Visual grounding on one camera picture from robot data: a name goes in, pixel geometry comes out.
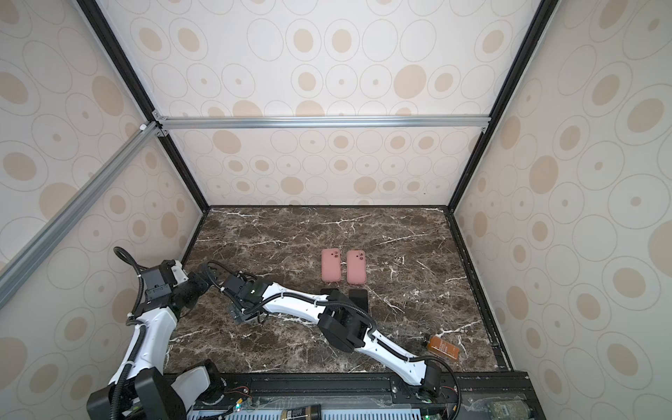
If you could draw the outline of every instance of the smartphone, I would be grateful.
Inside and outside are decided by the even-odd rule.
[[[322,250],[322,281],[326,283],[341,281],[341,252],[338,248]]]
[[[350,284],[366,283],[366,254],[364,251],[352,249],[347,252],[347,282]]]

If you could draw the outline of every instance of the marble tabletop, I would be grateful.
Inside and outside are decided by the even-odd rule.
[[[321,250],[366,252],[367,284],[321,280]],[[214,208],[186,269],[215,259],[285,287],[318,294],[338,287],[368,291],[378,329],[415,354],[429,354],[425,333],[460,348],[455,371],[493,371],[496,361],[448,224],[437,208]],[[235,325],[230,302],[210,289],[183,315],[169,344],[166,372],[206,358],[222,372],[383,372],[359,353],[327,344],[317,326],[272,314]]]

